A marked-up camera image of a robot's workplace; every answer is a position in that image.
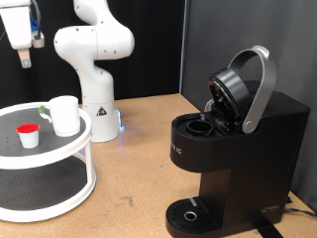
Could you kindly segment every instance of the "robotic arm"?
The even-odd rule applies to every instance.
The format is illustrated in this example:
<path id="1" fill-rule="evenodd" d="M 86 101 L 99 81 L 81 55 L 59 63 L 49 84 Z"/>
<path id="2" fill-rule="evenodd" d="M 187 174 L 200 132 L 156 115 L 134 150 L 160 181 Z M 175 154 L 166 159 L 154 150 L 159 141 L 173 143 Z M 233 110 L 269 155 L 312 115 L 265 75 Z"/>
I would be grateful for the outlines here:
<path id="1" fill-rule="evenodd" d="M 44 35 L 32 32 L 30 19 L 31 0 L 0 0 L 0 15 L 4 23 L 9 41 L 17 50 L 23 68 L 31 67 L 29 48 L 44 46 Z"/>
<path id="2" fill-rule="evenodd" d="M 96 60 L 128 57 L 135 46 L 131 31 L 111 14 L 106 0 L 74 0 L 77 16 L 92 26 L 67 27 L 54 37 L 57 54 L 76 70 L 83 109 L 92 120 L 92 142 L 106 142 L 119 135 L 112 75 L 97 67 Z"/>

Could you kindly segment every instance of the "white mug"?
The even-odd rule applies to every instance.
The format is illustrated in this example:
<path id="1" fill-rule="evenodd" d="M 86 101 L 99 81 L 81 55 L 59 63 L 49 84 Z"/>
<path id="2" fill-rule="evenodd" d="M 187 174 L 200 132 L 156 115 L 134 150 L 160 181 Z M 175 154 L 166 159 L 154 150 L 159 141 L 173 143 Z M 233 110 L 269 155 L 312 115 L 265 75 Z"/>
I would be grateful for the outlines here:
<path id="1" fill-rule="evenodd" d="M 39 109 L 40 115 L 53 122 L 55 134 L 60 137 L 70 137 L 80 131 L 80 119 L 78 109 L 78 99 L 74 96 L 60 96 L 49 101 L 47 109 L 50 110 L 51 117 Z"/>

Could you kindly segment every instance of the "black wall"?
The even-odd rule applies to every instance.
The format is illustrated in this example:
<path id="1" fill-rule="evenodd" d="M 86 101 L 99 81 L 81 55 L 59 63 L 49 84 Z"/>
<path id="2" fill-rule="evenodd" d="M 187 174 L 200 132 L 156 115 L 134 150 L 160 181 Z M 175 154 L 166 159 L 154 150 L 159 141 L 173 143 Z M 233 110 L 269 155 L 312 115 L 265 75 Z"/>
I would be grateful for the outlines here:
<path id="1" fill-rule="evenodd" d="M 30 69 L 23 69 L 5 35 L 0 42 L 0 108 L 17 103 L 48 101 L 81 89 L 74 69 L 53 48 L 56 31 L 82 26 L 72 0 L 38 0 L 46 46 L 31 49 Z M 114 17 L 134 34 L 130 57 L 97 61 L 114 77 L 115 99 L 178 92 L 184 0 L 108 0 Z M 0 37 L 4 31 L 0 21 Z"/>

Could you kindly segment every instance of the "black coffee maker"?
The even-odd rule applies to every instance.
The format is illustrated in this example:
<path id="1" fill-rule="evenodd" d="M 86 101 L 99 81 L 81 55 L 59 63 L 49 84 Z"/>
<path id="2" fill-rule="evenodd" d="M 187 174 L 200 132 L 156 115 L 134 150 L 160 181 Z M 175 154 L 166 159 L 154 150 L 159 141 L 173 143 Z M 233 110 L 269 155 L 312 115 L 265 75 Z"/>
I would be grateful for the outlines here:
<path id="1" fill-rule="evenodd" d="M 238 76 L 253 57 L 263 65 L 257 87 Z M 275 79 L 267 49 L 242 51 L 211 76 L 205 112 L 173 120 L 170 158 L 201 173 L 201 184 L 198 196 L 168 208 L 171 236 L 224 237 L 281 221 L 309 108 L 273 92 Z"/>

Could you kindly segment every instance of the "power cord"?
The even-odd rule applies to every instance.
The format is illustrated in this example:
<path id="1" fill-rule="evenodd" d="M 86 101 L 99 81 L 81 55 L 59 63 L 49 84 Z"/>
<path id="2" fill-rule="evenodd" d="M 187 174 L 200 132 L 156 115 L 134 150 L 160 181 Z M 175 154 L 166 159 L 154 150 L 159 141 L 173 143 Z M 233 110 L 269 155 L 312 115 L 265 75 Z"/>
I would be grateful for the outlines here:
<path id="1" fill-rule="evenodd" d="M 317 214 L 312 212 L 312 211 L 299 210 L 299 209 L 295 209 L 295 208 L 286 208 L 284 210 L 284 213 L 289 213 L 289 212 L 303 212 L 303 213 L 305 213 L 307 215 L 310 215 L 312 217 L 317 218 Z"/>
<path id="2" fill-rule="evenodd" d="M 0 38 L 0 42 L 1 42 L 2 38 L 4 37 L 4 35 L 6 35 L 6 30 L 4 30 L 4 32 L 3 32 L 3 34 L 2 34 L 2 36 Z"/>

